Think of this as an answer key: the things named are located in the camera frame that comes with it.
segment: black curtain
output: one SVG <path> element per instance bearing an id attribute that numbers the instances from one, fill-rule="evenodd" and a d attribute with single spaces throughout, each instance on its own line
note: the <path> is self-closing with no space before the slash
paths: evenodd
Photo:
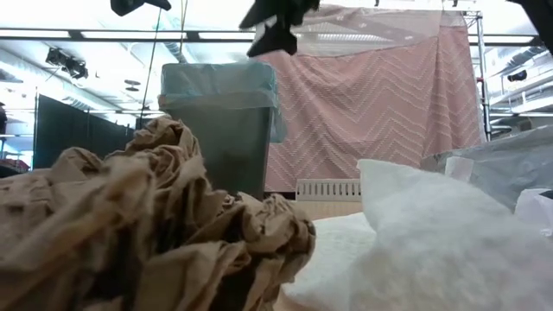
<path id="1" fill-rule="evenodd" d="M 90 150 L 100 158 L 124 149 L 132 129 L 40 95 L 37 108 L 34 168 L 50 168 L 70 147 Z"/>

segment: crumpled brown paper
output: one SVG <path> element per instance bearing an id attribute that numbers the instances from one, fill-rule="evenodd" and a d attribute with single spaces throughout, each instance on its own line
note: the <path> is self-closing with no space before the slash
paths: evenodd
<path id="1" fill-rule="evenodd" d="M 205 173 L 190 130 L 159 117 L 104 161 L 68 149 L 0 180 L 0 310 L 270 309 L 315 229 Z"/>

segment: white grate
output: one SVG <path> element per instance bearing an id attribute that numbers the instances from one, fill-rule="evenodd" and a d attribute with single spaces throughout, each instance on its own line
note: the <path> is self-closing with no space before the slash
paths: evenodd
<path id="1" fill-rule="evenodd" d="M 354 179 L 298 180 L 296 200 L 361 202 L 361 183 Z"/>

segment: trash can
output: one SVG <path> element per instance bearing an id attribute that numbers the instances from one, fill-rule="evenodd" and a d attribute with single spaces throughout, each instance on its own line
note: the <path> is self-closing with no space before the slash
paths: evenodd
<path id="1" fill-rule="evenodd" d="M 269 143 L 286 135 L 272 67 L 167 64 L 159 105 L 198 138 L 215 188 L 263 198 Z"/>

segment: chevron patterned fabric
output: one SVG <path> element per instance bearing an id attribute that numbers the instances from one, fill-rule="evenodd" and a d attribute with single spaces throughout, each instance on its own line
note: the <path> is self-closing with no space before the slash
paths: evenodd
<path id="1" fill-rule="evenodd" d="M 418 44 L 337 57 L 272 53 L 288 127 L 270 146 L 266 191 L 297 179 L 359 178 L 358 159 L 418 167 L 425 156 L 481 143 L 466 27 Z"/>

